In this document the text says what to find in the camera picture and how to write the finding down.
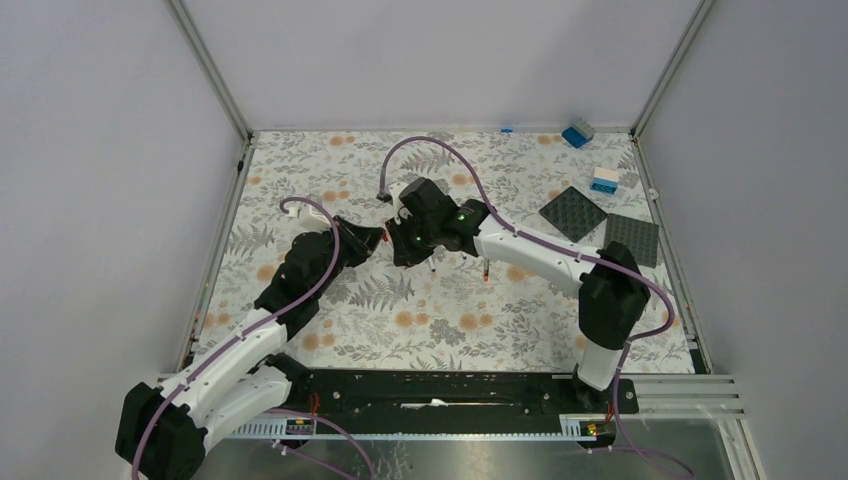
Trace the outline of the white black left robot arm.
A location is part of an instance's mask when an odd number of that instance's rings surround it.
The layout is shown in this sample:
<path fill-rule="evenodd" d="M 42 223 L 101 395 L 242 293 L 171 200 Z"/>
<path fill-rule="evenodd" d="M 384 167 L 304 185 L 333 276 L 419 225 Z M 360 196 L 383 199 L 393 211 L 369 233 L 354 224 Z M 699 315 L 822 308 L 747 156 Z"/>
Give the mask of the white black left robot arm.
<path fill-rule="evenodd" d="M 189 479 L 223 439 L 260 413 L 296 411 L 310 385 L 267 360 L 319 311 L 319 300 L 346 268 L 366 262 L 383 240 L 380 227 L 339 216 L 297 235 L 269 285 L 223 340 L 157 386 L 141 382 L 125 396 L 116 453 L 133 477 Z"/>

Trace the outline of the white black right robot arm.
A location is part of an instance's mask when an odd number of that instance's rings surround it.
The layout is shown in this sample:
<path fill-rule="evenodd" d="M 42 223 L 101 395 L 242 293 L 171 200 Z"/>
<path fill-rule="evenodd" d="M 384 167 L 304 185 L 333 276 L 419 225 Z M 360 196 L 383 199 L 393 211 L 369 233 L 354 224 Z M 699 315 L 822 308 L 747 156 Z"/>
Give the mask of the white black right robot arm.
<path fill-rule="evenodd" d="M 442 247 L 517 266 L 575 296 L 578 327 L 586 339 L 577 363 L 575 402 L 597 412 L 612 400 L 611 383 L 626 340 L 650 298 L 626 246 L 613 242 L 596 249 L 510 226 L 485 202 L 457 204 L 423 177 L 387 186 L 377 198 L 394 209 L 386 228 L 397 266 L 418 265 Z"/>

